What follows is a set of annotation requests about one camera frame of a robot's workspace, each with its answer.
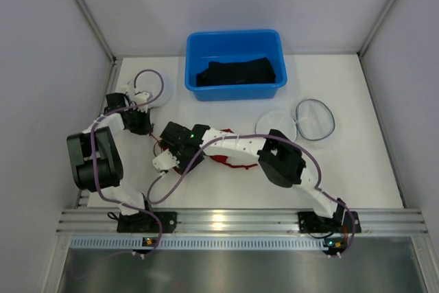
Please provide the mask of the red bra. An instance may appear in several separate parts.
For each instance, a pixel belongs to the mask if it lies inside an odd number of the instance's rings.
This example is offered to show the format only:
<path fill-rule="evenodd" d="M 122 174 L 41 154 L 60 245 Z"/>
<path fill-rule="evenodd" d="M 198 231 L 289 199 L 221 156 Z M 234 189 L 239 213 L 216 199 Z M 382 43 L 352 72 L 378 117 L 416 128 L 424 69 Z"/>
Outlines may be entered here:
<path fill-rule="evenodd" d="M 156 146 L 158 146 L 161 151 L 165 151 L 167 149 L 167 146 L 165 146 L 165 144 L 162 142 L 162 139 L 157 139 L 153 134 L 150 135 L 156 142 L 153 145 L 153 154 L 154 156 L 158 156 L 158 153 L 156 152 Z M 256 167 L 258 164 L 257 163 L 253 163 L 253 164 L 249 164 L 249 165 L 244 165 L 244 164 L 232 164 L 229 160 L 230 158 L 227 156 L 222 156 L 222 155 L 213 155 L 210 156 L 210 158 L 215 161 L 216 163 L 220 163 L 222 165 L 225 165 L 229 168 L 232 169 L 251 169 L 253 167 Z"/>

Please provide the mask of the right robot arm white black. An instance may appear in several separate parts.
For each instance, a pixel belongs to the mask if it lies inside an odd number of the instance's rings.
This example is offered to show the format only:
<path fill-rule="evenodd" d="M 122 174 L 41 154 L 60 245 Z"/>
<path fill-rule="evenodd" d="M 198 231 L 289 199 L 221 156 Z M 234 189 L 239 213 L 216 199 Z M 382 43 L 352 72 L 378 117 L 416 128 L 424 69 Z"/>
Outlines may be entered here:
<path fill-rule="evenodd" d="M 152 161 L 159 172 L 176 169 L 185 175 L 206 156 L 225 156 L 258 164 L 267 179 L 282 188 L 292 188 L 309 210 L 298 213 L 299 230 L 306 234 L 359 233 L 359 216 L 348 211 L 339 198 L 320 188 L 322 171 L 316 165 L 314 176 L 306 159 L 312 156 L 290 141 L 282 132 L 237 134 L 196 124 L 191 129 L 170 122 L 161 134 L 164 149 Z"/>

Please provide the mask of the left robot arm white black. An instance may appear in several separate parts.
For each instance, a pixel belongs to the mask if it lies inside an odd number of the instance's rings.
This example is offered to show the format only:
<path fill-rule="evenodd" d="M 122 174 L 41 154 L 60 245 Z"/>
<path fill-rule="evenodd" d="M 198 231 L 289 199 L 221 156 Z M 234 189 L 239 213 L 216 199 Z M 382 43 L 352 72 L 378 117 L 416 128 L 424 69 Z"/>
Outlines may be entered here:
<path fill-rule="evenodd" d="M 118 233 L 173 233 L 177 213 L 153 211 L 146 197 L 124 181 L 123 163 L 115 137 L 124 130 L 139 136 L 152 134 L 150 110 L 134 108 L 126 94 L 106 96 L 107 107 L 86 130 L 67 137 L 73 180 L 81 190 L 96 193 L 115 204 L 119 214 L 107 213 Z"/>

